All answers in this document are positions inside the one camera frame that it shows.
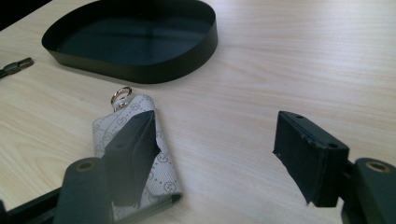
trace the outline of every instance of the wooden table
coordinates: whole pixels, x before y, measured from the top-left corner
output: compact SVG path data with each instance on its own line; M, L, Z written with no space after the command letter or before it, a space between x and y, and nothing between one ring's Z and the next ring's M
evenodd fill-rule
M306 205L273 155L279 110L308 117L350 148L351 161L396 164L396 4L393 1L205 0L219 46L195 72L141 85L59 65L45 31L92 0L53 0L0 33L0 198L7 210L61 186L93 156L92 122L123 86L150 95L184 190L142 223L341 223Z

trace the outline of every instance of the oval black tray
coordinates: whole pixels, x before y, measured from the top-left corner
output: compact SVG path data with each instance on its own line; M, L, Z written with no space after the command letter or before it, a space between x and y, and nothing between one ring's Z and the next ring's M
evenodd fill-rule
M44 33L58 63L136 83L183 77L218 44L215 11L195 0L102 0L80 7Z

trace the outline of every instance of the card holder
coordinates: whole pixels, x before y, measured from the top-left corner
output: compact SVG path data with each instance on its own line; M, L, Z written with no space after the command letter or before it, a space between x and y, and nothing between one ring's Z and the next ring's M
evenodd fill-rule
M117 91L115 112L92 124L94 155L105 161L116 223L150 217L183 195L153 100L131 92Z

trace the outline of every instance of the wood grain surface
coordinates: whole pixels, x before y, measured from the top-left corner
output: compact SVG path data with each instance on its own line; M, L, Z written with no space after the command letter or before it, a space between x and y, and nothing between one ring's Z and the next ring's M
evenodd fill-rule
M53 0L0 32L0 63L35 64L0 80L0 199L7 209L61 186L93 156L92 122L123 86L157 106L184 198L142 223L342 223L306 205L272 154L279 110L347 144L351 161L396 164L394 1L205 0L219 45L201 68L141 85L59 65L41 37L91 0Z

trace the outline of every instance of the key ring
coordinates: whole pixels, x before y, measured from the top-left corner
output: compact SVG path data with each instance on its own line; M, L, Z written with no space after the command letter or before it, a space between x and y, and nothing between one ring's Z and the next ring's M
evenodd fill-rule
M126 96L122 96L119 100L119 98L123 93L128 92ZM132 88L131 87L123 87L119 89L114 95L111 97L110 103L114 108L114 112L116 112L118 109L125 107L130 103L130 100L128 100L129 96L132 94Z

